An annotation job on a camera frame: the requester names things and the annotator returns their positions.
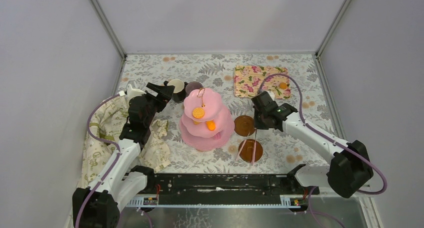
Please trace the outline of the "brown wooden saucer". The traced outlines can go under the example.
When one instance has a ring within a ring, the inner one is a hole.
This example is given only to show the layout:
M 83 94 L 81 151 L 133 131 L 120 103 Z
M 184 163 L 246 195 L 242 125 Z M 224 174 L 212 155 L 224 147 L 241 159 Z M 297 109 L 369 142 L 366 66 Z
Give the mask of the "brown wooden saucer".
M 241 115 L 234 120 L 234 131 L 243 137 L 248 137 L 255 133 L 254 119 L 251 116 Z
M 259 141 L 246 139 L 238 146 L 238 156 L 245 162 L 257 162 L 263 156 L 263 147 Z

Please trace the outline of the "orange swirl cookie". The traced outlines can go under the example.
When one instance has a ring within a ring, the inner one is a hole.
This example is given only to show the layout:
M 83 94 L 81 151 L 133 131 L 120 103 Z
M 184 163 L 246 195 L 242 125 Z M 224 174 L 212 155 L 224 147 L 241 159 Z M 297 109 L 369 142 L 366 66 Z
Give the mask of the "orange swirl cookie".
M 279 88 L 285 90 L 285 89 L 288 88 L 288 84 L 285 83 L 285 82 L 282 82 L 282 83 L 279 84 Z

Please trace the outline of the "black mug white inside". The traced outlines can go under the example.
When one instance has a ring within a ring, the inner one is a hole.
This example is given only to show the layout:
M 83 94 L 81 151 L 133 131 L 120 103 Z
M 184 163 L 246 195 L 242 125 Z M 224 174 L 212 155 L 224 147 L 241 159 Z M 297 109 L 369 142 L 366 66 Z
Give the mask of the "black mug white inside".
M 186 98 L 186 86 L 188 85 L 187 82 L 183 82 L 180 79 L 172 79 L 169 81 L 163 82 L 165 86 L 174 86 L 172 100 L 175 103 L 181 103 Z

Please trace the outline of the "floral yellow tray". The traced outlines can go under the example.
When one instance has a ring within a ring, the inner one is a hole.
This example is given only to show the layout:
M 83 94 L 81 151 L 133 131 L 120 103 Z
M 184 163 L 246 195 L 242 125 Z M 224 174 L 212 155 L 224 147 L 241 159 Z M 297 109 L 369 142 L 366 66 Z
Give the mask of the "floral yellow tray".
M 234 72 L 234 94 L 236 97 L 254 97 L 263 81 L 265 83 L 262 90 L 272 91 L 276 99 L 289 99 L 291 97 L 291 85 L 287 77 L 268 78 L 268 76 L 276 73 L 288 75 L 288 69 L 285 67 L 237 65 Z M 279 88 L 279 84 L 282 82 L 288 84 L 287 89 Z

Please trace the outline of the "dark purple cup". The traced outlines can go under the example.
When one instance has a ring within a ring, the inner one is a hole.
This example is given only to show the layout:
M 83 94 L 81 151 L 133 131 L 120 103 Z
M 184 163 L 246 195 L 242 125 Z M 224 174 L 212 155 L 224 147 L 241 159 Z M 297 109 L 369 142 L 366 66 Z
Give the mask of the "dark purple cup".
M 187 83 L 185 86 L 186 96 L 189 96 L 192 91 L 199 90 L 201 88 L 203 88 L 203 85 L 200 82 L 193 81 L 193 82 Z

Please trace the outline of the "orange fish shaped cookie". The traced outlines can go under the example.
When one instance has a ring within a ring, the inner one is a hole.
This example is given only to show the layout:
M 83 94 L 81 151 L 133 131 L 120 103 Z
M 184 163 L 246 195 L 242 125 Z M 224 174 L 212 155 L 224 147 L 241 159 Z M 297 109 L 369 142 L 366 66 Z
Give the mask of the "orange fish shaped cookie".
M 214 131 L 216 129 L 216 124 L 213 120 L 206 121 L 206 126 L 210 131 Z

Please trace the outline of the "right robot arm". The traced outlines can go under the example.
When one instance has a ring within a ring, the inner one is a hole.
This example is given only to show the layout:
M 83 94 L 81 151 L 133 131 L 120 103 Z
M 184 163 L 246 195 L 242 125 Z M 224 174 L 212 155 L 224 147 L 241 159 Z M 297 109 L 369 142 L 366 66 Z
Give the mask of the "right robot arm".
M 318 186 L 330 187 L 343 198 L 359 192 L 373 176 L 365 145 L 355 140 L 348 142 L 326 132 L 303 117 L 293 106 L 278 105 L 266 91 L 252 98 L 254 126 L 259 130 L 276 129 L 299 139 L 324 160 L 328 166 L 315 167 L 313 171 L 325 170 L 318 178 Z

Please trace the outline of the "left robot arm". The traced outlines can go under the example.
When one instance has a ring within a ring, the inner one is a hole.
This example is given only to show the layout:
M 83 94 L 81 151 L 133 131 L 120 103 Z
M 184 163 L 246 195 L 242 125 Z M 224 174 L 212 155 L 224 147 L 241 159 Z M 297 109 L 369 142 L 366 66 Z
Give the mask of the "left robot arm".
M 119 140 L 110 141 L 116 149 L 102 171 L 86 188 L 77 188 L 72 196 L 75 228 L 115 228 L 122 210 L 138 192 L 148 194 L 154 190 L 153 169 L 137 166 L 131 172 L 127 170 L 143 150 L 151 135 L 150 125 L 155 114 L 164 110 L 175 87 L 168 82 L 146 86 L 157 94 L 128 88 L 101 103 L 104 105 L 114 98 L 127 96 L 128 116 Z

